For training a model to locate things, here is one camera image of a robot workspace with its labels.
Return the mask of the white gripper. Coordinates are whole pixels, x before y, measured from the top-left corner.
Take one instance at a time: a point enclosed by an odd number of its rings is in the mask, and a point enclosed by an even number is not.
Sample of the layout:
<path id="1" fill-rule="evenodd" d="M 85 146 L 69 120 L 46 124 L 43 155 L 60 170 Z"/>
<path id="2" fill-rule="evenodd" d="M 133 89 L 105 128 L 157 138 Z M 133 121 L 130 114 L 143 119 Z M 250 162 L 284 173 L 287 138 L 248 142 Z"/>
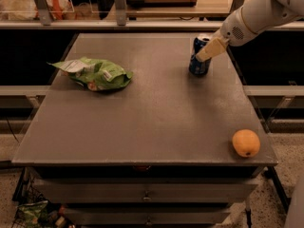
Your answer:
<path id="1" fill-rule="evenodd" d="M 240 47 L 256 37 L 257 34 L 245 24 L 242 9 L 237 9 L 223 21 L 212 39 L 196 54 L 196 59 L 205 62 L 223 53 L 228 45 Z"/>

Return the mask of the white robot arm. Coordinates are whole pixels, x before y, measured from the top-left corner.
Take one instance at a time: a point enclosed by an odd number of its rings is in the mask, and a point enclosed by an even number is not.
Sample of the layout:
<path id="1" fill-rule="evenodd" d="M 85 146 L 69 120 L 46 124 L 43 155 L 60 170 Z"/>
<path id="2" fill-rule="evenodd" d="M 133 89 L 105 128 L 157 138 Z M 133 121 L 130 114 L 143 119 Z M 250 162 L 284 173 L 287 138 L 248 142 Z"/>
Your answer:
<path id="1" fill-rule="evenodd" d="M 196 58 L 199 62 L 207 61 L 223 53 L 228 46 L 243 46 L 265 30 L 303 16 L 304 0 L 249 0 L 224 20 Z"/>

